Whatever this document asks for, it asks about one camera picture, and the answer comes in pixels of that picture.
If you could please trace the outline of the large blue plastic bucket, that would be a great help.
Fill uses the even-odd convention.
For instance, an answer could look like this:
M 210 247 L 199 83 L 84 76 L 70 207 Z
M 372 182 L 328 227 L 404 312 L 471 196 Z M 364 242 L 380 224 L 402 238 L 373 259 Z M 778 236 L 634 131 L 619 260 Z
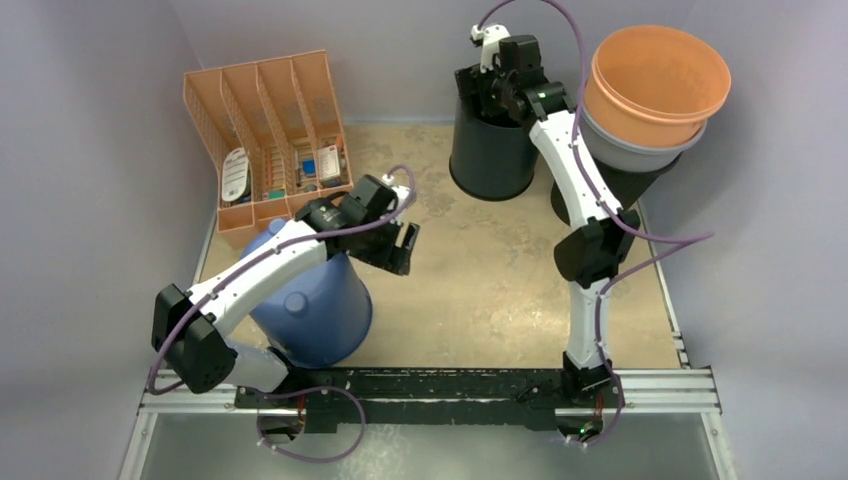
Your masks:
M 250 316 L 292 364 L 317 369 L 341 362 L 362 344 L 373 306 L 349 257 L 337 254 L 291 279 Z

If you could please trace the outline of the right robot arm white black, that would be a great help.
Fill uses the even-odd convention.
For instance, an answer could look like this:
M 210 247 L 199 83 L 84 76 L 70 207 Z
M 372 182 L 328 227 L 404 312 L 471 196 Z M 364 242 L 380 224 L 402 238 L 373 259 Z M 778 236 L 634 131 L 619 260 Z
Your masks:
M 566 207 L 571 232 L 554 248 L 570 295 L 561 392 L 569 404 L 584 407 L 613 377 L 604 301 L 640 219 L 604 183 L 579 132 L 574 103 L 562 83 L 544 74 L 537 39 L 495 25 L 474 27 L 470 40 L 481 50 L 480 61 L 456 72 L 461 98 L 479 106 L 484 116 L 507 115 L 524 129 Z

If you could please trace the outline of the dark navy cylindrical bin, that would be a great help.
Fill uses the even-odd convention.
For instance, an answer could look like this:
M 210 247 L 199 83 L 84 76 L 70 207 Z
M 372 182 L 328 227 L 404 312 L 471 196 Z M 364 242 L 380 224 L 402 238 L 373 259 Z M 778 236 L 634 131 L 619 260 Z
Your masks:
M 536 160 L 519 123 L 484 119 L 457 96 L 449 172 L 463 192 L 484 201 L 515 198 L 531 185 Z

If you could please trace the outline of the orange plastic bucket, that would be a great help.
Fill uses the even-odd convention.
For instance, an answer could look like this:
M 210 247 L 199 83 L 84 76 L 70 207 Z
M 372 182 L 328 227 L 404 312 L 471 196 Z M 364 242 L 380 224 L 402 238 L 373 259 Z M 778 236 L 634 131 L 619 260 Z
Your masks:
M 725 103 L 732 76 L 723 57 L 684 31 L 620 29 L 595 51 L 584 109 L 614 137 L 666 148 L 692 139 Z

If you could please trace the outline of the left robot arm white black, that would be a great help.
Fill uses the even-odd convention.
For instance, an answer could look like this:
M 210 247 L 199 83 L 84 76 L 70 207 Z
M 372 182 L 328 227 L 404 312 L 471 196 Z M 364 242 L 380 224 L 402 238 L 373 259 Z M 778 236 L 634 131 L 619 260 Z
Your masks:
M 364 175 L 349 191 L 308 201 L 270 240 L 209 280 L 164 287 L 155 297 L 147 392 L 185 386 L 203 394 L 231 384 L 259 391 L 272 408 L 292 405 L 298 382 L 283 356 L 234 342 L 231 333 L 274 292 L 341 254 L 409 274 L 420 227 L 402 216 L 416 199 L 415 183 L 400 185 L 392 172 Z

